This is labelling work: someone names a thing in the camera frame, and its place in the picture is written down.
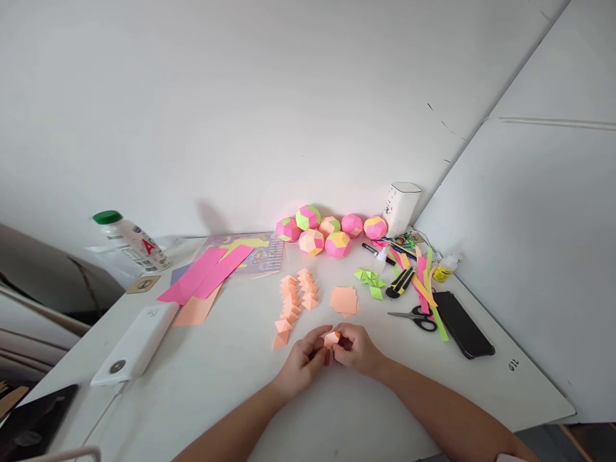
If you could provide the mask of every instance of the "hand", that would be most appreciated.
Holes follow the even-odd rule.
[[[293,345],[287,361],[271,382],[285,401],[308,388],[323,366],[329,365],[329,350],[323,347],[321,336],[330,330],[331,324],[312,329]]]
[[[341,335],[338,344],[332,346],[334,360],[360,374],[373,377],[387,357],[372,343],[366,329],[355,324],[340,323],[334,330]]]

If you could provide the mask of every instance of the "modular origami ball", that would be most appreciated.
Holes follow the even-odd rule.
[[[298,228],[295,219],[291,217],[283,218],[276,223],[276,234],[278,238],[285,242],[297,241],[301,230]]]
[[[323,247],[325,246],[325,239],[319,230],[309,229],[300,234],[300,238],[297,243],[299,244],[302,252],[306,255],[314,257],[317,253],[323,250]]]
[[[325,217],[321,220],[319,231],[327,239],[331,233],[340,231],[340,222],[334,217]]]
[[[361,218],[357,215],[345,215],[342,219],[342,231],[347,233],[351,239],[355,239],[361,234]]]
[[[345,258],[353,248],[353,241],[343,231],[333,232],[325,241],[325,251],[333,258]]]
[[[382,238],[387,232],[387,223],[381,217],[371,217],[364,223],[366,237],[373,241]]]
[[[321,212],[312,205],[304,205],[295,214],[297,225],[304,231],[315,229],[321,223]]]

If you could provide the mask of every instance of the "black smartphone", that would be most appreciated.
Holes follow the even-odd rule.
[[[438,305],[443,324],[464,356],[473,359],[478,356],[491,356],[495,353],[492,344],[451,292],[436,292],[432,295]]]
[[[0,462],[45,454],[78,389],[70,385],[13,409],[0,428]]]

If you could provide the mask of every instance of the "plastic bottle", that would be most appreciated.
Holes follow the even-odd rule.
[[[171,266],[171,261],[154,239],[118,211],[107,210],[92,218],[101,225],[101,231],[110,243],[146,272],[162,271]]]
[[[383,271],[385,270],[385,263],[386,263],[385,258],[387,258],[388,248],[389,246],[383,247],[383,249],[375,257],[374,262],[372,263],[373,273],[376,273],[378,275],[383,274]]]
[[[461,261],[461,256],[458,252],[450,253],[444,259],[440,261],[436,269],[434,270],[434,278],[437,282],[445,282],[450,274],[458,267],[458,263]]]

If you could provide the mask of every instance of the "green bottle cap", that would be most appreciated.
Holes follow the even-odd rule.
[[[106,210],[104,212],[97,213],[92,217],[99,225],[109,225],[120,221],[123,217],[117,210]]]

